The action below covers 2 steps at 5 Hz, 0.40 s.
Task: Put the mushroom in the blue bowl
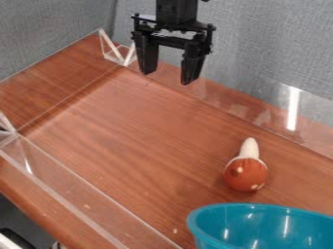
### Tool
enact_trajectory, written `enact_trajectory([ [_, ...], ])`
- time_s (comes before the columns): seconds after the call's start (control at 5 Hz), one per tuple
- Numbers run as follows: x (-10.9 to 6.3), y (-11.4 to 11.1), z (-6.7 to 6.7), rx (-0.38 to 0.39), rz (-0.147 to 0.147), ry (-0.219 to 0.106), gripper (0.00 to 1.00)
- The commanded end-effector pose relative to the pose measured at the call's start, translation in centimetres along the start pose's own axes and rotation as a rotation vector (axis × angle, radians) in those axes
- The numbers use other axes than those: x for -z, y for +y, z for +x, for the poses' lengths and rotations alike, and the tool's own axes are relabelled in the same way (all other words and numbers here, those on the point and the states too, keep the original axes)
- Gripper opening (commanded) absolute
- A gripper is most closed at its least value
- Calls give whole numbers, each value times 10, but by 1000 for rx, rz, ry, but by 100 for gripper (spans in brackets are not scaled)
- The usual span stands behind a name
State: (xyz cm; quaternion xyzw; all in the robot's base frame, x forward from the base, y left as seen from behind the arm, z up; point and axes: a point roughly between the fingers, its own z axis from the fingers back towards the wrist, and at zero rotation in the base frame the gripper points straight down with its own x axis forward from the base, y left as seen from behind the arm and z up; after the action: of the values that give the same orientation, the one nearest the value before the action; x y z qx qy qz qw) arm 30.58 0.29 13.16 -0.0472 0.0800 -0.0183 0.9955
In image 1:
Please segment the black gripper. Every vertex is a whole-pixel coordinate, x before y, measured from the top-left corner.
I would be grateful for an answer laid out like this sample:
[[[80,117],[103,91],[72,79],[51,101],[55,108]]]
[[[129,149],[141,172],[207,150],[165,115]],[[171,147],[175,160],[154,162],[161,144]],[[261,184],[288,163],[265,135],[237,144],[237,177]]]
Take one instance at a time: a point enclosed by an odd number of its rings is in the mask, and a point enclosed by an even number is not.
[[[201,75],[206,55],[211,53],[215,27],[198,21],[199,2],[210,0],[157,0],[155,14],[135,13],[133,40],[141,72],[147,75],[157,71],[159,45],[185,49],[181,61],[181,84],[194,82]],[[185,38],[161,35],[161,32],[194,32],[194,37]]]

